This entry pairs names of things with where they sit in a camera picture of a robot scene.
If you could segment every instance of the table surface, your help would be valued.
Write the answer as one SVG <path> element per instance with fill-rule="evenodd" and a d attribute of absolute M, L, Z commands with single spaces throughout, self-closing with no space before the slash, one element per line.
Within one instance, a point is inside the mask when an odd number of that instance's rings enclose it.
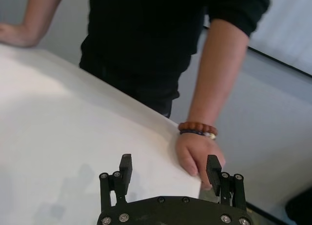
<path fill-rule="evenodd" d="M 94 225 L 99 179 L 131 153 L 128 201 L 197 197 L 176 124 L 41 49 L 0 45 L 0 224 Z"/>

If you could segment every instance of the metal screw head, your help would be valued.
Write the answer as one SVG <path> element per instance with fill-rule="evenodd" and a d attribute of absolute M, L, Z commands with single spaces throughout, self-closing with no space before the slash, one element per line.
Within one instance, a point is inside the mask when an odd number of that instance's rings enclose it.
<path fill-rule="evenodd" d="M 102 219 L 102 224 L 108 225 L 111 223 L 111 221 L 112 221 L 112 219 L 110 217 L 105 217 L 104 219 Z"/>
<path fill-rule="evenodd" d="M 249 221 L 245 218 L 240 218 L 239 223 L 242 225 L 250 225 Z"/>
<path fill-rule="evenodd" d="M 119 216 L 119 221 L 121 221 L 122 223 L 126 222 L 129 220 L 129 214 L 120 214 Z"/>
<path fill-rule="evenodd" d="M 222 222 L 224 222 L 226 224 L 229 224 L 230 222 L 232 222 L 231 218 L 225 214 L 221 216 L 221 220 L 222 220 Z"/>
<path fill-rule="evenodd" d="M 235 178 L 237 178 L 238 180 L 242 180 L 243 177 L 241 175 L 235 175 Z"/>
<path fill-rule="evenodd" d="M 190 199 L 189 199 L 188 197 L 183 197 L 183 198 L 182 198 L 182 201 L 183 201 L 184 203 L 188 203 L 188 202 L 190 202 Z"/>
<path fill-rule="evenodd" d="M 163 197 L 158 197 L 158 202 L 159 203 L 164 203 L 165 202 L 165 199 Z"/>

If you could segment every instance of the dark bracelet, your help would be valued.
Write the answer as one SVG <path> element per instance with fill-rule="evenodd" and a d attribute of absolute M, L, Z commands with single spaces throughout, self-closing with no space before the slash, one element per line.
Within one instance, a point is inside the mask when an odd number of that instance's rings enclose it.
<path fill-rule="evenodd" d="M 183 133 L 193 133 L 193 134 L 197 134 L 200 136 L 207 136 L 210 139 L 215 140 L 215 134 L 209 133 L 209 132 L 202 132 L 202 131 L 197 131 L 197 130 L 192 130 L 192 129 L 180 130 L 180 135 L 182 135 Z"/>

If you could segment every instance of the wrist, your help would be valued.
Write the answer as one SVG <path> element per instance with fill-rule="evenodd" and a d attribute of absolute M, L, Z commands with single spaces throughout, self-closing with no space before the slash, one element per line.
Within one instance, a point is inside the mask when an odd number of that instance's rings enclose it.
<path fill-rule="evenodd" d="M 192 114 L 190 112 L 187 122 L 195 122 L 195 123 L 203 123 L 206 125 L 213 126 L 215 123 L 216 118 L 213 116 L 210 116 L 209 114 L 200 114 L 199 112 Z"/>

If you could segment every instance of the dark object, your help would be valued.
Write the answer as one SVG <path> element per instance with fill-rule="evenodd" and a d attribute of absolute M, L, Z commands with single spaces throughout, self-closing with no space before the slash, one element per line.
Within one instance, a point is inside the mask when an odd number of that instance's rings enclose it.
<path fill-rule="evenodd" d="M 312 188 L 291 199 L 286 204 L 286 213 L 297 225 L 311 224 Z"/>
<path fill-rule="evenodd" d="M 221 173 L 215 155 L 208 156 L 207 174 L 220 203 L 189 197 L 160 196 L 127 203 L 128 184 L 132 173 L 131 155 L 122 156 L 119 171 L 100 174 L 101 214 L 97 225 L 253 225 L 246 212 L 243 180 L 236 174 Z M 110 191 L 117 203 L 111 206 Z"/>
<path fill-rule="evenodd" d="M 202 131 L 196 131 L 196 130 L 190 130 L 190 129 L 181 130 L 180 134 L 183 134 L 183 133 L 193 133 L 193 134 L 198 134 L 200 136 L 204 136 L 205 135 Z"/>

